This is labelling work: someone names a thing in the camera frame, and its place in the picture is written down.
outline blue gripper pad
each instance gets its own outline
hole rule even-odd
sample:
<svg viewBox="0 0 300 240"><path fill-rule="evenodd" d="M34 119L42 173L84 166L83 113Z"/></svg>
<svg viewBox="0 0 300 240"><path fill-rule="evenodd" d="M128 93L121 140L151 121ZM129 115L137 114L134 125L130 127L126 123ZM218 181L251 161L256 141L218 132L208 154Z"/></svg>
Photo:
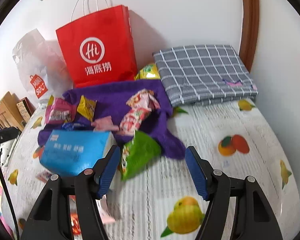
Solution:
<svg viewBox="0 0 300 240"><path fill-rule="evenodd" d="M199 163L194 157L194 154L189 148L186 149L186 163L198 195L200 195L204 200L207 200L209 197L206 186L207 180L202 172L201 167L199 166Z"/></svg>
<svg viewBox="0 0 300 240"><path fill-rule="evenodd" d="M98 195L100 198L102 198L102 196L105 195L109 190L114 173L117 170L117 167L119 165L120 157L121 157L120 148L116 147L107 166L105 167L103 173L99 178Z"/></svg>

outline yellow snack bag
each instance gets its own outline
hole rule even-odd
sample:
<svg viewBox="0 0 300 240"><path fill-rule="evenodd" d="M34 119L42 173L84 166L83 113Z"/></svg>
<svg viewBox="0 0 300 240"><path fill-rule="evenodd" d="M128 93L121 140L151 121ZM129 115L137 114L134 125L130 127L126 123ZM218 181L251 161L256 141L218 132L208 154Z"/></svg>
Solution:
<svg viewBox="0 0 300 240"><path fill-rule="evenodd" d="M134 80L140 79L140 72L134 77Z"/></svg>
<svg viewBox="0 0 300 240"><path fill-rule="evenodd" d="M97 101L93 101L81 96L80 103L77 108L77 112L83 117L87 118L90 122L93 120L94 110L96 109Z"/></svg>
<svg viewBox="0 0 300 240"><path fill-rule="evenodd" d="M160 79L160 75L155 63L150 63L141 69L134 78L134 80L137 79Z"/></svg>

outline wooden furniture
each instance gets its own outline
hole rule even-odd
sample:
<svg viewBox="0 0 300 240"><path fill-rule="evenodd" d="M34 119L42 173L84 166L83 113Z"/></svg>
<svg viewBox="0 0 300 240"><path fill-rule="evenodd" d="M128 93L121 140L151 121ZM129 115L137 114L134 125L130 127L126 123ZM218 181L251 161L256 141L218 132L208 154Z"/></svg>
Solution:
<svg viewBox="0 0 300 240"><path fill-rule="evenodd" d="M242 0L242 3L243 19L239 56L250 72L258 41L260 5L259 0Z"/></svg>
<svg viewBox="0 0 300 240"><path fill-rule="evenodd" d="M23 118L20 115L16 106L16 101L11 96L10 92L7 92L0 100L0 127L18 127L20 131L25 128L22 124Z"/></svg>

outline white plastic bag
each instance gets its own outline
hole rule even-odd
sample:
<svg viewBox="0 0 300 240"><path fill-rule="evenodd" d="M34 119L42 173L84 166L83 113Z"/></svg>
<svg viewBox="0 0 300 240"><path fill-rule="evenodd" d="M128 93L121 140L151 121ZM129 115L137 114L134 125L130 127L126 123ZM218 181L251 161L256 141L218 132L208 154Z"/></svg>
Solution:
<svg viewBox="0 0 300 240"><path fill-rule="evenodd" d="M21 38L12 51L23 87L33 102L47 104L51 95L61 97L72 89L66 63L37 29Z"/></svg>

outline orange logo on plastic bag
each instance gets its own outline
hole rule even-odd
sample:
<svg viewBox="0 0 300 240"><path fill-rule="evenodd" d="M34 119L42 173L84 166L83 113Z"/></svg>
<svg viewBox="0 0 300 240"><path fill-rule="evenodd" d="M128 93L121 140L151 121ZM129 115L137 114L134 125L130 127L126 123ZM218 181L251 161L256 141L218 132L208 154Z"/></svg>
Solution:
<svg viewBox="0 0 300 240"><path fill-rule="evenodd" d="M48 88L46 87L46 84L44 83L43 79L38 75L30 76L30 78L30 83L35 89L35 94L37 95L37 98L42 97L44 93L48 91Z"/></svg>

